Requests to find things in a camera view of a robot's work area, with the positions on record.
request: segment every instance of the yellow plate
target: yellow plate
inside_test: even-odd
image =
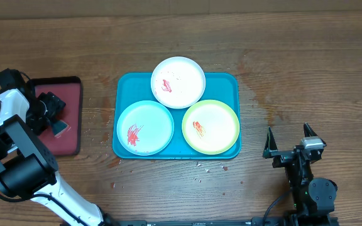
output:
[[[237,141],[239,121],[236,113],[218,100],[202,100],[191,106],[182,119],[186,142],[203,154],[220,154]]]

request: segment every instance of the wooden table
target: wooden table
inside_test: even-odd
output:
[[[120,161],[111,149],[118,79],[176,55],[237,78],[240,154],[200,167]],[[284,170],[261,157],[267,126],[288,149],[308,122],[328,144],[312,171],[339,185],[332,216],[362,225],[362,11],[0,21],[0,71],[8,67],[32,78],[82,79],[81,151],[58,158],[60,172],[116,219],[262,216],[288,189]],[[291,208],[287,200],[271,215]],[[0,201],[0,225],[61,221],[37,203]]]

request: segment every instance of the plate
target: plate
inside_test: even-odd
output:
[[[140,156],[156,154],[169,144],[174,121],[166,107],[142,100],[128,106],[119,116],[117,135],[121,145]]]
[[[186,142],[203,154],[227,151],[239,136],[236,113],[218,100],[203,100],[190,107],[182,119]]]
[[[206,86],[205,73],[189,58],[168,58],[152,73],[151,91],[156,100],[173,109],[183,109],[196,103]]]

